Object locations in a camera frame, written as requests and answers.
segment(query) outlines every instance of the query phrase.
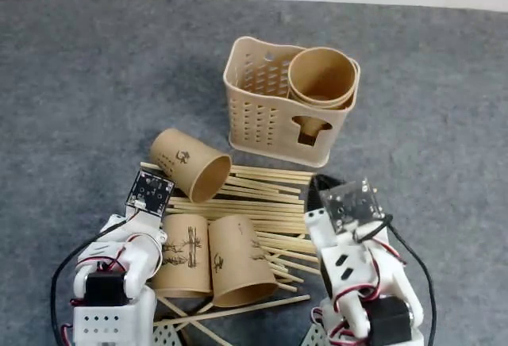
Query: basket handle hole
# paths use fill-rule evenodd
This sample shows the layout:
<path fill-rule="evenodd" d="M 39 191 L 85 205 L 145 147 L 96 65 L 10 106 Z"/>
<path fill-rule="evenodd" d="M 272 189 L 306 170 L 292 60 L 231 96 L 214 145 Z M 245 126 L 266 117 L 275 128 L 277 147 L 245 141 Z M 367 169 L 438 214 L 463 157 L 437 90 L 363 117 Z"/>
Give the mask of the basket handle hole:
<path fill-rule="evenodd" d="M 319 133 L 323 130 L 330 130 L 332 125 L 321 118 L 309 116 L 294 116 L 292 120 L 295 124 L 300 125 L 300 133 L 298 134 L 298 143 L 314 146 Z"/>

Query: black cable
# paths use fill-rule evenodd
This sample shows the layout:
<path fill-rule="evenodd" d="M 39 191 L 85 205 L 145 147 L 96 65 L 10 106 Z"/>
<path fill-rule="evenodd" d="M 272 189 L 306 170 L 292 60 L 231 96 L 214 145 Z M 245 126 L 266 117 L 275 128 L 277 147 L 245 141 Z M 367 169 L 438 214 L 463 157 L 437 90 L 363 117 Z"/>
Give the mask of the black cable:
<path fill-rule="evenodd" d="M 390 214 L 385 215 L 384 218 L 381 220 L 381 224 L 379 226 L 377 226 L 375 229 L 370 231 L 368 234 L 363 235 L 361 238 L 356 239 L 356 243 L 359 244 L 363 241 L 372 239 L 374 236 L 376 236 L 378 233 L 380 233 L 382 229 L 390 226 L 391 221 L 393 221 L 393 220 L 394 220 L 394 217 L 392 215 L 390 215 Z"/>
<path fill-rule="evenodd" d="M 432 311 L 432 320 L 430 323 L 430 334 L 429 334 L 429 342 L 427 346 L 434 345 L 434 337 L 436 336 L 436 323 L 437 323 L 437 308 L 436 308 L 436 297 L 434 295 L 434 283 L 432 280 L 432 276 L 430 275 L 429 269 L 425 265 L 420 256 L 404 241 L 400 233 L 395 229 L 395 227 L 389 223 L 387 227 L 394 234 L 397 240 L 404 246 L 405 249 L 414 257 L 414 259 L 420 264 L 423 273 L 425 273 L 425 277 L 427 278 L 427 282 L 429 283 L 429 296 L 430 296 L 430 309 Z"/>
<path fill-rule="evenodd" d="M 51 326 L 53 329 L 53 335 L 55 336 L 55 341 L 58 346 L 65 346 L 64 341 L 62 340 L 62 336 L 60 335 L 60 328 L 58 326 L 58 320 L 56 318 L 56 283 L 58 282 L 58 278 L 60 277 L 60 272 L 65 268 L 65 266 L 71 261 L 76 255 L 78 255 L 83 249 L 88 247 L 91 243 L 96 241 L 99 237 L 106 235 L 107 233 L 113 232 L 115 229 L 122 227 L 125 223 L 133 219 L 139 211 L 136 211 L 135 214 L 129 218 L 124 219 L 123 221 L 117 223 L 116 225 L 112 225 L 108 229 L 105 229 L 101 233 L 91 237 L 89 240 L 83 242 L 80 246 L 78 246 L 74 251 L 72 251 L 65 259 L 63 259 L 62 263 L 57 267 L 53 277 L 51 279 L 51 293 L 49 295 L 49 306 L 51 311 Z"/>

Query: perforated plastic plate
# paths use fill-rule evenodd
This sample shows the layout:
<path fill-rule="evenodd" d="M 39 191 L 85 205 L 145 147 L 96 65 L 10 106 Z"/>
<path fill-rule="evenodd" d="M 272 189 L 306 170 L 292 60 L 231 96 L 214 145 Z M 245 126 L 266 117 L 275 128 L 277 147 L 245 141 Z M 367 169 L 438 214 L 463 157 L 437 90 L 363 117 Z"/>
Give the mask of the perforated plastic plate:
<path fill-rule="evenodd" d="M 312 325 L 300 346 L 330 346 L 321 326 Z"/>
<path fill-rule="evenodd" d="M 153 346 L 182 346 L 182 343 L 175 328 L 164 325 L 153 329 Z"/>

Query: cup rim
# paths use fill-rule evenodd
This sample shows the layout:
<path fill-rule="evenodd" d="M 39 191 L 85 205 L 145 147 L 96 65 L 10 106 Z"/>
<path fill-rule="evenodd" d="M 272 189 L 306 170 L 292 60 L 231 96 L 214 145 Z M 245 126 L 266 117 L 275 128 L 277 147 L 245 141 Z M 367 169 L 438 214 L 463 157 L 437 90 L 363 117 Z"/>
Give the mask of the cup rim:
<path fill-rule="evenodd" d="M 316 50 L 327 50 L 327 51 L 335 52 L 335 53 L 343 56 L 351 64 L 351 67 L 355 73 L 355 78 L 353 79 L 353 83 L 349 87 L 348 91 L 345 94 L 343 94 L 342 96 L 340 96 L 339 98 L 335 98 L 335 99 L 331 99 L 331 100 L 317 100 L 317 99 L 309 98 L 308 96 L 305 96 L 303 93 L 301 93 L 299 90 L 297 90 L 293 84 L 293 80 L 291 78 L 291 69 L 294 67 L 295 61 L 298 60 L 298 58 L 300 56 L 303 56 L 304 54 L 306 54 L 308 52 L 312 52 L 312 51 L 316 51 Z M 311 104 L 312 106 L 318 106 L 320 108 L 334 108 L 335 106 L 340 106 L 340 105 L 344 104 L 345 102 L 347 102 L 348 99 L 351 98 L 353 91 L 355 90 L 357 78 L 358 78 L 358 70 L 356 69 L 356 66 L 355 66 L 354 62 L 352 61 L 352 59 L 349 56 L 345 55 L 343 52 L 341 52 L 335 48 L 331 48 L 331 47 L 307 48 L 294 56 L 294 58 L 291 60 L 289 67 L 287 69 L 287 81 L 288 81 L 289 87 L 290 87 L 289 88 L 289 95 L 294 94 L 296 97 L 299 98 L 300 102 Z"/>

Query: circuit board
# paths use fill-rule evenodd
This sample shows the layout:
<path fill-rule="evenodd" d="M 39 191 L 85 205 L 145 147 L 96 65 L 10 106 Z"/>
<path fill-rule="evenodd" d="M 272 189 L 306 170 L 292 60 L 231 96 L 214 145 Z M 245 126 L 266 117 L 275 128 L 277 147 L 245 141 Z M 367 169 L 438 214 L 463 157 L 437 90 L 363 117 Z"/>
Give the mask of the circuit board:
<path fill-rule="evenodd" d="M 336 186 L 320 194 L 336 232 L 342 225 L 354 221 L 364 225 L 382 217 L 375 191 L 367 179 Z"/>
<path fill-rule="evenodd" d="M 175 184 L 171 180 L 140 170 L 125 204 L 162 217 L 174 188 Z"/>

